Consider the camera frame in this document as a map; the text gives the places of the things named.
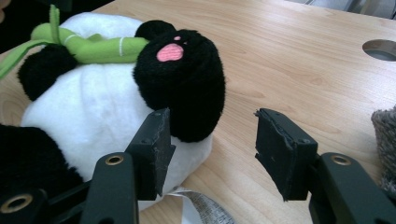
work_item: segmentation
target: wooden table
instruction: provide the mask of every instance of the wooden table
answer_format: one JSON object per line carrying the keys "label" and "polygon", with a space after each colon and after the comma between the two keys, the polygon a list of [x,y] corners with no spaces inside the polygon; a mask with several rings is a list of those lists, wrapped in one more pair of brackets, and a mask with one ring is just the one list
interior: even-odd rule
{"label": "wooden table", "polygon": [[[277,0],[116,0],[96,10],[198,30],[218,46],[227,76],[224,114],[208,160],[184,183],[224,206],[237,223],[310,223],[308,202],[282,201],[254,158],[260,107],[277,110],[318,143],[318,153],[357,159],[377,181],[371,115],[394,107],[396,63],[362,45],[396,40],[385,19]],[[0,121],[18,125],[29,101],[15,75],[0,82]],[[180,223],[181,200],[167,196],[141,223]]]}

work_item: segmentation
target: metal screw hole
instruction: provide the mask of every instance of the metal screw hole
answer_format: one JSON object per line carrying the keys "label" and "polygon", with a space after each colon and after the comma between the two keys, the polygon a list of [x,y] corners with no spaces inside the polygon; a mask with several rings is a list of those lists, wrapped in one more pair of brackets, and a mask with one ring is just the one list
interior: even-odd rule
{"label": "metal screw hole", "polygon": [[107,158],[106,164],[107,165],[117,165],[123,162],[123,157],[122,156],[112,156]]}
{"label": "metal screw hole", "polygon": [[299,143],[305,143],[305,144],[311,143],[311,141],[309,141],[309,139],[305,139],[305,138],[299,138],[299,139],[297,139],[297,141]]}
{"label": "metal screw hole", "polygon": [[31,194],[20,194],[14,196],[1,205],[0,211],[4,214],[18,212],[29,205],[32,200],[33,196]]}
{"label": "metal screw hole", "polygon": [[350,165],[351,164],[351,162],[348,158],[339,156],[339,155],[333,155],[332,161],[339,165]]}

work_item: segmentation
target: white plush body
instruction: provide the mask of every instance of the white plush body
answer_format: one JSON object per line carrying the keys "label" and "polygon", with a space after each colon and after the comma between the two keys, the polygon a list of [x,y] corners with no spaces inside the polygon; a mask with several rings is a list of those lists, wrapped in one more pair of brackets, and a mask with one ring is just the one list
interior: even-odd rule
{"label": "white plush body", "polygon": [[[62,27],[84,37],[99,33],[111,38],[134,36],[140,24],[121,16],[83,13]],[[21,126],[44,130],[69,165],[77,168],[84,181],[90,180],[96,162],[106,154],[124,151],[152,112],[134,83],[133,69],[134,63],[88,64],[67,72],[28,106]],[[183,143],[175,137],[171,141],[177,149],[164,193],[180,185],[207,158],[212,145],[211,135],[198,143]],[[139,209],[152,204],[139,202]]]}

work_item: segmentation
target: black plush paw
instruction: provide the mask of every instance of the black plush paw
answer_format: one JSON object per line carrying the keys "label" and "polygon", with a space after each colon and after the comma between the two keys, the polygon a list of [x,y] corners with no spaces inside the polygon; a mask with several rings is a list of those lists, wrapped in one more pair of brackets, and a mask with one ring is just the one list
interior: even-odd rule
{"label": "black plush paw", "polygon": [[42,130],[0,124],[0,195],[43,189],[51,198],[82,183]]}
{"label": "black plush paw", "polygon": [[134,37],[143,37],[148,41],[167,32],[174,32],[175,27],[165,21],[146,21],[139,26]]}
{"label": "black plush paw", "polygon": [[52,44],[26,58],[18,76],[26,95],[33,101],[52,86],[58,76],[77,64],[66,47]]}

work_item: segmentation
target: stuffed panda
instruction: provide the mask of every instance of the stuffed panda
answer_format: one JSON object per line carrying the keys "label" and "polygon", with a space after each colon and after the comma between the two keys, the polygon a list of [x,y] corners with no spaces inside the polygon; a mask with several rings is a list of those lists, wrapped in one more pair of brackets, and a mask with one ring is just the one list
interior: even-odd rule
{"label": "stuffed panda", "polygon": [[[26,58],[18,78],[32,103],[20,127],[0,125],[0,195],[39,188],[51,198],[89,181],[101,157],[124,151],[146,116],[166,107],[176,151],[163,192],[180,185],[208,157],[224,107],[214,43],[165,21],[92,12],[61,27],[85,38],[134,36],[148,43],[128,63],[80,63],[58,44]],[[139,210],[161,198],[139,202]]]}

